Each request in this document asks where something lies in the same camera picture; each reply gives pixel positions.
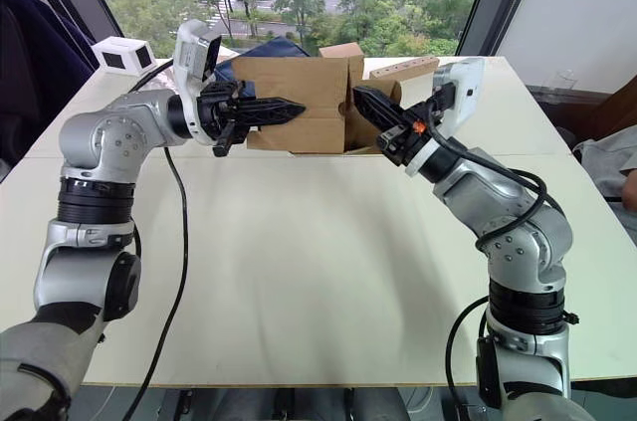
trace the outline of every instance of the floor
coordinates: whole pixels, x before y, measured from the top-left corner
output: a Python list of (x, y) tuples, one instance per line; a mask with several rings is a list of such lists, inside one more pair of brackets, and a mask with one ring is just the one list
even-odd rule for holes
[[(483, 403), (475, 387), (460, 388), (468, 402), (475, 406), (471, 414), (473, 421), (501, 421), (499, 411), (483, 408)], [(445, 418), (442, 405), (449, 399), (446, 388), (400, 388), (400, 394), (409, 410), (411, 421), (450, 421)], [(175, 417), (182, 391), (154, 388), (143, 397), (134, 420), (182, 420), (202, 421), (211, 419), (211, 414), (219, 404), (225, 390), (196, 389), (183, 396), (186, 406), (181, 417)], [(70, 419), (88, 421), (119, 420), (136, 393), (135, 388), (83, 386), (74, 399)], [(582, 405), (596, 421), (628, 421), (637, 419), (637, 398), (621, 399), (604, 394), (573, 391), (573, 400)]]

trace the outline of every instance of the white table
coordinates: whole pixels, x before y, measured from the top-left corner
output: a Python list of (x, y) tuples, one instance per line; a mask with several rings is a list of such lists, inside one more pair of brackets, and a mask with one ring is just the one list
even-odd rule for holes
[[(482, 104), (533, 114), (522, 83), (507, 74), (486, 89), (509, 88), (507, 100)], [(105, 105), (132, 83), (96, 74), (59, 118)], [(536, 119), (533, 130), (548, 138), (548, 122)], [(57, 206), (62, 161), (52, 132), (59, 127), (56, 120), (0, 184), (0, 329), (33, 315), (33, 281)], [(499, 130), (486, 125), (473, 133), (475, 143), (499, 146)], [(471, 135), (469, 124), (466, 131)], [(526, 131), (522, 123), (519, 133)], [(291, 157), (233, 147), (228, 158), (215, 159), (190, 143), (174, 157), (189, 196), (191, 267), (153, 385), (445, 382), (447, 333), (458, 312), (486, 294), (487, 267), (474, 237), (424, 179), (410, 179), (382, 156)], [(573, 378), (636, 375), (636, 328), (624, 318), (637, 303), (630, 239), (559, 144), (499, 160), (543, 177), (572, 225), (567, 309), (582, 319), (571, 331)], [(107, 328), (86, 382), (142, 380), (179, 279), (179, 207), (155, 151), (133, 211), (144, 249), (139, 304)], [(457, 337), (458, 382), (475, 381), (478, 316)]]

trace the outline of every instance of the sleeve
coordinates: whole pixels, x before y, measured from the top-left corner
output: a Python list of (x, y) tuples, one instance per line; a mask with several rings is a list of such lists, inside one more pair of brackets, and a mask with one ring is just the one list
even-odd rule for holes
[(633, 154), (629, 157), (629, 159), (624, 163), (624, 165), (621, 166), (619, 171), (624, 175), (628, 175), (628, 173), (633, 169), (637, 169), (637, 149), (633, 152)]

